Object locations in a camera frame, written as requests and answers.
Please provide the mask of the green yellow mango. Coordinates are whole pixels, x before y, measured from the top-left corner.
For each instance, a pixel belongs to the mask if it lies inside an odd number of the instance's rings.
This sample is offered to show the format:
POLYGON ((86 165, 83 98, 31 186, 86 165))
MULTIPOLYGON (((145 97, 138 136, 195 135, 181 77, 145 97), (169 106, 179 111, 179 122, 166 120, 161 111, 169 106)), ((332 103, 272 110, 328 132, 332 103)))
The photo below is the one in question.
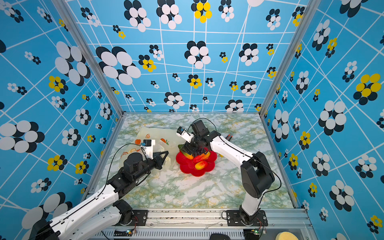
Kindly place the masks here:
POLYGON ((194 158, 192 151, 185 145, 178 145, 180 152, 189 160, 194 158))

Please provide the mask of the translucent cream plastic bag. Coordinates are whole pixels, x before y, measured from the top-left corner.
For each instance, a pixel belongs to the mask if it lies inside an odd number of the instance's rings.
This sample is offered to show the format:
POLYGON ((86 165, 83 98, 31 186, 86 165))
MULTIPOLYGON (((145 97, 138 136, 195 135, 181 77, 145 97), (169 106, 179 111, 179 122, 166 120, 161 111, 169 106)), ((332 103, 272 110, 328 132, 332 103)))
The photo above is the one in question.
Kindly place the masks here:
POLYGON ((134 138, 134 144, 123 147, 120 157, 119 167, 124 165, 124 161, 132 153, 154 156, 155 152, 168 151, 169 154, 163 163, 164 170, 170 170, 176 162, 176 155, 179 152, 178 145, 183 143, 183 139, 178 137, 176 130, 164 128, 142 128, 134 138))

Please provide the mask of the red yellow mango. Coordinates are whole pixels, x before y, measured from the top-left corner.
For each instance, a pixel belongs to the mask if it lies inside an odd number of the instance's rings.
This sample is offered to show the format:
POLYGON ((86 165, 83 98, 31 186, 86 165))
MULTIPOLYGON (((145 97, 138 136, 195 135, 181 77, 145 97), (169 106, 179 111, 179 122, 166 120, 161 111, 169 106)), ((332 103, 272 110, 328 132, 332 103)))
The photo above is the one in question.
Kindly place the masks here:
POLYGON ((208 163, 206 161, 200 161, 200 162, 195 164, 195 169, 196 170, 203 170, 207 166, 208 166, 208 163))

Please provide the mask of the red flower-shaped plate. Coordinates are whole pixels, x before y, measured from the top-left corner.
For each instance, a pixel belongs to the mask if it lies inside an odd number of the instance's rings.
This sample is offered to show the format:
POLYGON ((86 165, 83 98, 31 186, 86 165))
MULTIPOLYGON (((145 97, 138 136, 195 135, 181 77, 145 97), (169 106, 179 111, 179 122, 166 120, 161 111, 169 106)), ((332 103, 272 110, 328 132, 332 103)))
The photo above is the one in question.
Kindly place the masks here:
POLYGON ((191 174, 194 177, 201 177, 205 173, 213 171, 218 155, 213 151, 208 151, 207 148, 205 148, 205 150, 207 151, 204 154, 193 159, 179 151, 176 155, 176 161, 179 164, 181 172, 191 174))

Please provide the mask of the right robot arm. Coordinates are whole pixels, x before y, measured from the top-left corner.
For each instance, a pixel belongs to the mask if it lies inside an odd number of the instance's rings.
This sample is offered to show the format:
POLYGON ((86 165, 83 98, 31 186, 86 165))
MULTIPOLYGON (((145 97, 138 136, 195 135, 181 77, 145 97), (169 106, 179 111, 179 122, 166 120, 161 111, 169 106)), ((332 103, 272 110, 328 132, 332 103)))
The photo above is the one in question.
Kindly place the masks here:
POLYGON ((199 150, 208 149, 222 155, 240 169, 242 185, 246 191, 239 208, 240 219, 244 225, 252 225, 261 212, 264 195, 282 187, 281 178, 272 170, 263 153, 246 151, 227 140, 217 129, 210 131, 203 123, 203 118, 195 120, 190 128, 192 132, 183 127, 177 129, 177 136, 186 141, 182 147, 183 152, 196 156, 199 150))

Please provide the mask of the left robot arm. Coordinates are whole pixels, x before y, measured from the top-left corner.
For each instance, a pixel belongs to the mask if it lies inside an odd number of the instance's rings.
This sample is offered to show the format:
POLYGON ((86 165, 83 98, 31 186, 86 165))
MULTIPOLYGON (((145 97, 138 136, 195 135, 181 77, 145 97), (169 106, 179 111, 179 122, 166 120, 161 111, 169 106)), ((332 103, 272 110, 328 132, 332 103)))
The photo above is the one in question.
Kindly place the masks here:
POLYGON ((132 207, 123 197, 139 185, 151 170, 162 169, 168 152, 155 152, 151 158, 131 153, 124 165, 104 187, 69 211, 50 221, 39 220, 32 227, 31 240, 87 240, 116 224, 133 221, 132 207))

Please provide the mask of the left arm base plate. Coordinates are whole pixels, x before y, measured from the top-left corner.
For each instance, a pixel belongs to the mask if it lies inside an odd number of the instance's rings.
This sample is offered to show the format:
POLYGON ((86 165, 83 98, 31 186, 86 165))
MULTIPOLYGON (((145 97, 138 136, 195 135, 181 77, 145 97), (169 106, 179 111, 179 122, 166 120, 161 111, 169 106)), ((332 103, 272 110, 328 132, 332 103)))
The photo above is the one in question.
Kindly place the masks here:
POLYGON ((145 226, 148 219, 148 210, 132 210, 123 213, 116 226, 145 226))

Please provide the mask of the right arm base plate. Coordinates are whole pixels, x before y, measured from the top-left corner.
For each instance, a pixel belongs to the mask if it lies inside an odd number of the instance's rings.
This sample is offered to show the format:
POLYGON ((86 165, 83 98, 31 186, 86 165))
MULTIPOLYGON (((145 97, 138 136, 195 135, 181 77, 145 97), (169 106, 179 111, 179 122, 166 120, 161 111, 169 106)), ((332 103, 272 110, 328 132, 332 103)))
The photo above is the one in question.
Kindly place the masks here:
POLYGON ((266 212, 258 210, 252 216, 240 210, 225 211, 229 227, 267 227, 269 225, 266 212))

